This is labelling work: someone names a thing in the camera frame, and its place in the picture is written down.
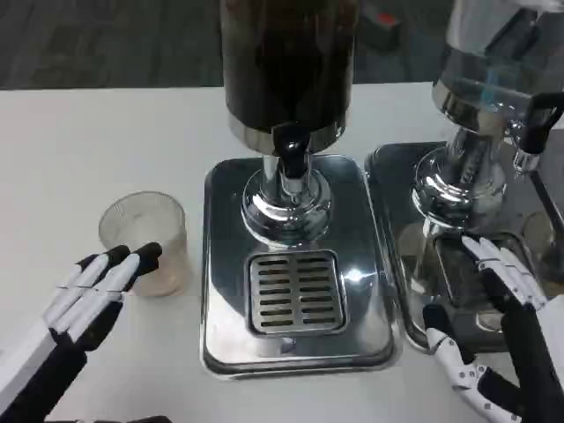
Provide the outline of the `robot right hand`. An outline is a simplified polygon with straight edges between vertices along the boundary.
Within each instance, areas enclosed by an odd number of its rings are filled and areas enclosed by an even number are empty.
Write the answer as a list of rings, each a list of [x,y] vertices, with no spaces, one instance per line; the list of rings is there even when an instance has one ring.
[[[501,312],[518,384],[481,364],[461,344],[446,309],[423,308],[427,343],[451,388],[489,422],[563,420],[563,297],[548,298],[519,258],[487,238],[462,235],[489,300]]]

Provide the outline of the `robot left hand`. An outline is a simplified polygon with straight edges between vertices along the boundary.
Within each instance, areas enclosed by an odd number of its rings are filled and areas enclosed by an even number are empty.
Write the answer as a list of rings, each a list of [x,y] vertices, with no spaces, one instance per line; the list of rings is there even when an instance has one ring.
[[[46,420],[114,328],[125,294],[159,268],[162,253],[157,242],[118,245],[73,264],[1,365],[3,422]]]

